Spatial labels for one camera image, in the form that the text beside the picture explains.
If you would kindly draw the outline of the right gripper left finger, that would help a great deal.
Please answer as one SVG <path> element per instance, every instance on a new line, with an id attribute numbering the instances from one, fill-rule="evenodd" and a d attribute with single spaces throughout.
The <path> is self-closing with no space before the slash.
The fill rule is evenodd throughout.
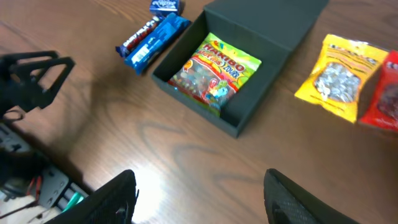
<path id="1" fill-rule="evenodd" d="M 131 224 L 137 202 L 136 178 L 124 170 L 50 224 Z"/>

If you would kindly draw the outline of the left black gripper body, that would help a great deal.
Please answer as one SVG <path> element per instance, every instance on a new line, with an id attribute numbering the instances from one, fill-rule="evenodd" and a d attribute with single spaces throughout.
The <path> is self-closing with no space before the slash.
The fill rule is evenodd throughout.
<path id="1" fill-rule="evenodd" d="M 15 107 L 15 104 L 10 99 L 10 91 L 11 87 L 11 65 L 16 64 L 16 60 L 14 60 L 10 55 L 1 56 L 1 121 L 20 121 L 24 118 L 23 112 L 19 110 L 12 110 Z M 9 119 L 5 118 L 5 114 L 8 111 L 11 113 L 17 113 L 17 118 Z"/>

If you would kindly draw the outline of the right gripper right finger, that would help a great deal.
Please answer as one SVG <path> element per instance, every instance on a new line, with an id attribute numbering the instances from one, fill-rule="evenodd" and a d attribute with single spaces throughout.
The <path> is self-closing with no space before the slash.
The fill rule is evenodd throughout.
<path id="1" fill-rule="evenodd" d="M 264 205 L 269 224 L 358 224 L 316 198 L 277 169 L 266 170 Z"/>

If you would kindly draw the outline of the red Hacks candy bag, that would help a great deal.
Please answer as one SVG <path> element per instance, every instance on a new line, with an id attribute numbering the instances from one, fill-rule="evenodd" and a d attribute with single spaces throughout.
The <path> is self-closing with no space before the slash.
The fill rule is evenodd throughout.
<path id="1" fill-rule="evenodd" d="M 383 62 L 373 98 L 360 122 L 397 131 L 397 51 L 391 51 Z"/>

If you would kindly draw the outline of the Haribo worms candy bag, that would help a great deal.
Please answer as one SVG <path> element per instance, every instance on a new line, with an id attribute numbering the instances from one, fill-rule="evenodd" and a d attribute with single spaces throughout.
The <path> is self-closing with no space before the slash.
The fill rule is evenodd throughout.
<path id="1" fill-rule="evenodd" d="M 209 33 L 168 84 L 219 116 L 261 64 L 258 58 Z"/>

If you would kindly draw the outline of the yellow Hacks candy bag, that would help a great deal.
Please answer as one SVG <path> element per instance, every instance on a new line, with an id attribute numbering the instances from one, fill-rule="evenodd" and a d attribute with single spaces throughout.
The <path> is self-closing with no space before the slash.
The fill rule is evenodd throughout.
<path id="1" fill-rule="evenodd" d="M 328 34 L 311 74 L 295 97 L 355 123 L 361 90 L 388 54 L 367 42 Z"/>

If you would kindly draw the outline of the blue eclipse gum pack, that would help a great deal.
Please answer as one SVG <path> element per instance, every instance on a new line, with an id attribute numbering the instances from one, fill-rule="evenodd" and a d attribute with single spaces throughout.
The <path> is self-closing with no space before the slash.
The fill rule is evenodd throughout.
<path id="1" fill-rule="evenodd" d="M 170 13 L 180 15 L 182 11 L 182 3 L 180 0 L 152 0 L 149 10 L 156 16 L 168 16 Z"/>

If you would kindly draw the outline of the blue cookie pack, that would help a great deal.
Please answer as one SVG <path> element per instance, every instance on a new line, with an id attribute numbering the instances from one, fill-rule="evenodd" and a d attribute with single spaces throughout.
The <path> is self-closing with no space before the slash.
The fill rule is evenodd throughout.
<path id="1" fill-rule="evenodd" d="M 191 21 L 174 13 L 169 14 L 125 59 L 124 63 L 140 75 Z"/>

